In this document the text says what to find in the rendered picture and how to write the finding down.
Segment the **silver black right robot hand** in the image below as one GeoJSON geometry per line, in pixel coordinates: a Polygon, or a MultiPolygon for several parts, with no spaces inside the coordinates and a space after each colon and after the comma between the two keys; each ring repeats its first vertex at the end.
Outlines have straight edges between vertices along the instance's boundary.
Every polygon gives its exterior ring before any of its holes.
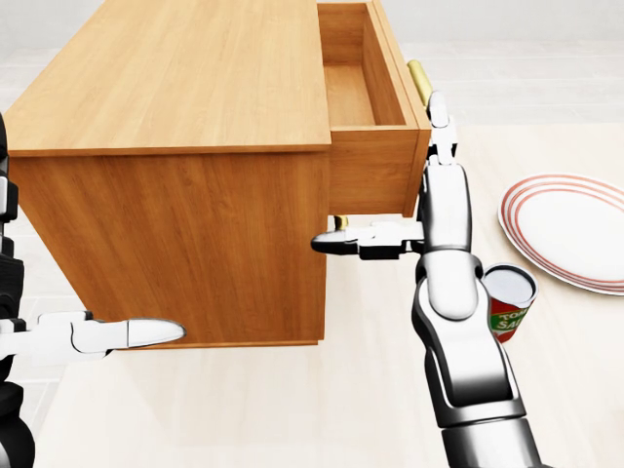
{"type": "Polygon", "coordinates": [[[402,254],[440,250],[469,252],[472,213],[468,181],[455,160],[456,127],[444,95],[433,92],[427,115],[432,125],[415,221],[374,222],[368,227],[346,227],[317,235],[313,251],[356,255],[366,260],[397,259],[402,254]]]}

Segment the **wooden drawer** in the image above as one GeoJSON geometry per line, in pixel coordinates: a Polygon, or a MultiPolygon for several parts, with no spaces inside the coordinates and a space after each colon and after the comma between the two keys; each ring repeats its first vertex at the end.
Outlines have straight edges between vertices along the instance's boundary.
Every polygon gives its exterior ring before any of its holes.
{"type": "Polygon", "coordinates": [[[317,7],[331,130],[330,212],[411,216],[431,134],[380,0],[317,7]]]}

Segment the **wooden cabinet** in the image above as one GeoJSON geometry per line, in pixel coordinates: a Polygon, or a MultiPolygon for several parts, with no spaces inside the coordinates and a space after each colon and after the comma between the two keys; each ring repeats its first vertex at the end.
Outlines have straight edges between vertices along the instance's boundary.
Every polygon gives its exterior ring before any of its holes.
{"type": "Polygon", "coordinates": [[[104,0],[5,114],[20,205],[85,307],[184,345],[324,336],[316,0],[104,0]]]}

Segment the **red green tomato sauce tin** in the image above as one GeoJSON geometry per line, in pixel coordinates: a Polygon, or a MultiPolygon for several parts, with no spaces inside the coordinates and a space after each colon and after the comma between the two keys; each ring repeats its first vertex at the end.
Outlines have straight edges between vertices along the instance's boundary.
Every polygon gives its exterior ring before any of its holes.
{"type": "Polygon", "coordinates": [[[521,266],[496,263],[482,278],[489,299],[489,326],[500,343],[510,340],[538,295],[535,277],[521,266]]]}

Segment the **white plate with red rings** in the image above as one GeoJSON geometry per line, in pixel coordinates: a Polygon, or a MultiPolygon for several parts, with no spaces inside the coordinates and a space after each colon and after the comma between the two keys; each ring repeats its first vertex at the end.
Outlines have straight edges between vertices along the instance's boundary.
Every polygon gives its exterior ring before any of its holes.
{"type": "Polygon", "coordinates": [[[586,175],[529,175],[503,191],[497,217],[511,244],[544,272],[624,296],[624,187],[586,175]]]}

